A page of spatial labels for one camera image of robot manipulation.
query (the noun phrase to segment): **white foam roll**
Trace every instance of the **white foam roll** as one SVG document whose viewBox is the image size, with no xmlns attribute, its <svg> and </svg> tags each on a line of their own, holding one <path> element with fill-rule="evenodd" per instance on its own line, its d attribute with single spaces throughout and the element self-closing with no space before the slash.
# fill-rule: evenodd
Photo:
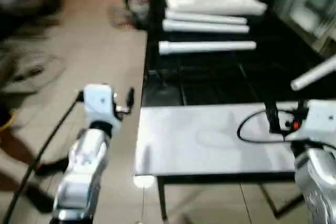
<svg viewBox="0 0 336 224">
<path fill-rule="evenodd" d="M 245 25 L 211 24 L 170 19 L 164 19 L 162 21 L 162 27 L 164 31 L 191 31 L 200 33 L 246 34 L 249 31 L 249 27 Z"/>
<path fill-rule="evenodd" d="M 165 18 L 189 22 L 205 22 L 205 23 L 222 23 L 222 24 L 236 24 L 245 25 L 247 19 L 241 17 L 230 17 L 221 15 L 206 15 L 196 13 L 179 13 L 172 10 L 165 10 Z"/>
<path fill-rule="evenodd" d="M 216 52 L 254 50 L 254 41 L 210 41 L 210 42 L 169 42 L 159 41 L 160 55 L 183 54 L 189 52 Z"/>
<path fill-rule="evenodd" d="M 334 72 L 336 70 L 336 55 L 332 56 L 330 59 L 322 62 L 313 69 L 304 73 L 300 77 L 296 78 L 291 82 L 291 87 L 293 90 L 301 90 L 309 84 L 321 79 L 322 77 Z"/>
</svg>

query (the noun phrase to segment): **floor tile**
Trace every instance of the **floor tile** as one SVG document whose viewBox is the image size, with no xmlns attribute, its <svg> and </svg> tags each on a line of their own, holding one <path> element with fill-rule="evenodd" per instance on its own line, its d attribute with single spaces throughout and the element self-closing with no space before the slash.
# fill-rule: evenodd
<svg viewBox="0 0 336 224">
<path fill-rule="evenodd" d="M 293 183 L 265 184 L 265 188 L 277 207 L 283 206 L 300 194 L 297 186 Z M 259 186 L 242 184 L 242 190 L 248 204 L 266 203 Z"/>
<path fill-rule="evenodd" d="M 276 220 L 267 204 L 254 203 L 248 204 L 248 211 L 251 216 L 252 224 L 307 224 L 309 223 L 307 208 L 305 205 L 301 205 L 294 209 L 281 219 Z"/>
</svg>

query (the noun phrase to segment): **table leg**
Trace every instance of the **table leg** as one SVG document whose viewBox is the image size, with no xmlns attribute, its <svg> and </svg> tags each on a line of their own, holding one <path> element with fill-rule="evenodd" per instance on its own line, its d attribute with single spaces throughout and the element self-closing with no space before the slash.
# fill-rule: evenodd
<svg viewBox="0 0 336 224">
<path fill-rule="evenodd" d="M 161 208 L 161 217 L 162 220 L 165 222 L 168 220 L 167 217 L 167 209 L 166 209 L 166 198 L 164 193 L 164 178 L 163 177 L 157 177 L 157 188 L 159 191 L 159 199 L 160 199 L 160 208 Z"/>
</svg>

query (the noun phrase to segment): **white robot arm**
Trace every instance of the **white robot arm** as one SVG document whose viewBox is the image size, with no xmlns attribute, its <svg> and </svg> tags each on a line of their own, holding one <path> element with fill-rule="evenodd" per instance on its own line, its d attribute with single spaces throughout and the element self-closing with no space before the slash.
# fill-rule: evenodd
<svg viewBox="0 0 336 224">
<path fill-rule="evenodd" d="M 335 69 L 336 55 L 295 79 L 291 86 L 293 90 L 301 90 Z M 308 114 L 302 125 L 286 137 L 286 140 L 316 141 L 316 144 L 293 142 L 291 145 L 296 159 L 295 180 L 313 224 L 336 223 L 336 160 L 319 144 L 319 141 L 333 139 L 335 134 L 336 102 L 312 100 L 308 102 Z"/>
<path fill-rule="evenodd" d="M 69 151 L 69 165 L 58 187 L 51 223 L 92 223 L 110 141 L 119 131 L 123 115 L 131 113 L 133 96 L 131 89 L 127 107 L 120 107 L 108 85 L 90 84 L 84 88 L 82 98 L 89 127 Z"/>
</svg>

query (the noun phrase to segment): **black cable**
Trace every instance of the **black cable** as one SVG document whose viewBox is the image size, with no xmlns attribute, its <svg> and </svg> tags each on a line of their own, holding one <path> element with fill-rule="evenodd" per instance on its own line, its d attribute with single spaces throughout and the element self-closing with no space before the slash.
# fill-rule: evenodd
<svg viewBox="0 0 336 224">
<path fill-rule="evenodd" d="M 74 100 L 74 102 L 72 103 L 72 105 L 69 107 L 69 109 L 67 110 L 67 112 L 63 115 L 63 117 L 58 121 L 56 127 L 54 128 L 54 130 L 52 131 L 52 133 L 49 135 L 48 139 L 45 141 L 45 143 L 43 144 L 42 148 L 40 149 L 39 153 L 37 154 L 34 162 L 29 165 L 25 176 L 23 177 L 23 179 L 21 180 L 21 183 L 19 185 L 19 188 L 14 192 L 14 195 L 12 197 L 12 201 L 10 202 L 8 209 L 6 211 L 6 214 L 4 216 L 3 219 L 3 224 L 8 224 L 9 220 L 12 216 L 12 213 L 14 211 L 15 205 L 17 200 L 19 199 L 19 196 L 21 195 L 28 179 L 29 176 L 31 174 L 31 172 L 34 170 L 34 168 L 37 166 L 38 162 L 40 161 L 44 151 L 46 150 L 46 148 L 48 147 L 48 145 L 50 144 L 51 140 L 53 139 L 53 137 L 56 135 L 57 131 L 59 130 L 59 128 L 62 126 L 62 124 L 64 123 L 65 119 L 68 117 L 68 115 L 70 114 L 70 112 L 73 110 L 73 108 L 75 107 L 76 103 L 77 103 L 78 99 L 76 98 Z"/>
<path fill-rule="evenodd" d="M 283 112 L 283 113 L 286 113 L 286 114 L 291 114 L 289 111 L 287 110 L 278 110 L 279 112 Z M 276 141 L 273 141 L 273 140 L 251 140 L 251 139 L 247 139 L 247 138 L 244 138 L 242 137 L 241 133 L 242 133 L 242 128 L 243 126 L 252 118 L 254 118 L 255 116 L 259 115 L 259 114 L 262 114 L 262 113 L 265 113 L 266 110 L 260 110 L 260 111 L 257 111 L 251 115 L 249 115 L 248 117 L 246 117 L 239 125 L 238 129 L 237 129 L 237 136 L 240 140 L 242 140 L 243 142 L 246 142 L 246 143 L 250 143 L 250 144 L 283 144 L 283 143 L 293 143 L 293 142 L 301 142 L 301 143 L 307 143 L 307 144 L 321 144 L 323 146 L 326 146 L 328 148 L 331 148 L 333 149 L 334 151 L 336 151 L 336 146 L 333 146 L 331 144 L 328 144 L 328 143 L 325 143 L 325 142 L 320 142 L 320 141 L 312 141 L 310 139 L 295 139 L 295 140 L 288 140 L 286 141 L 285 139 L 283 141 L 279 141 L 279 140 L 276 140 Z"/>
</svg>

